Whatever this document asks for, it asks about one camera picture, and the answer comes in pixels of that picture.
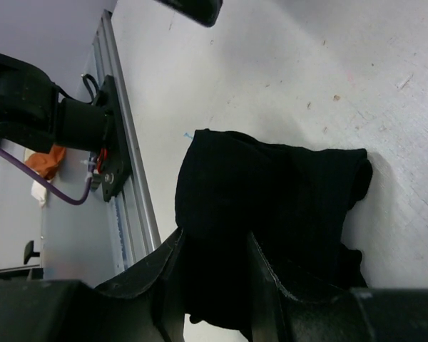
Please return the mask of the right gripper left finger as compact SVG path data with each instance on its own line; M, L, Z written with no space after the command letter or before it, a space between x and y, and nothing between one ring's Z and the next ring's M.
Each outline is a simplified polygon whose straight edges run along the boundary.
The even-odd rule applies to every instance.
M107 298L102 341L183 341L183 230L154 252L95 287Z

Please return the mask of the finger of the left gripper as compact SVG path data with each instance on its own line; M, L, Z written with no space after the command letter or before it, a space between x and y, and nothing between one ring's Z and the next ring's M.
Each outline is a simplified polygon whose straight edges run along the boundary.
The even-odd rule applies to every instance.
M204 27L212 27L215 24L223 5L223 0L158 0L158 2Z

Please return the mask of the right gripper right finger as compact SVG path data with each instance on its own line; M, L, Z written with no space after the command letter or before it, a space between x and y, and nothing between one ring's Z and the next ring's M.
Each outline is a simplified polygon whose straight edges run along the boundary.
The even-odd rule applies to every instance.
M342 289L290 266L290 286L279 279L254 234L247 236L250 330L254 341L349 341Z

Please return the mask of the black underwear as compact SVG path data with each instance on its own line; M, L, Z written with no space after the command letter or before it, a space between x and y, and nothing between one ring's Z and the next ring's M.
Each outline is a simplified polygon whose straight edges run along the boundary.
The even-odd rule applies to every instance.
M197 130L175 191L190 321L251 338L249 234L281 282L301 286L308 301L365 286L362 253L341 236L372 173L364 149L312 151L235 131Z

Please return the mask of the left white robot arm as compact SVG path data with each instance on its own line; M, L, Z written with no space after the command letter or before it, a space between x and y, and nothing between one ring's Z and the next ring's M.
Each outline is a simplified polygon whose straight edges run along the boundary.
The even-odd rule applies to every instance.
M43 153L54 145L99 152L123 135L113 76L83 102L40 68L0 53L0 140Z

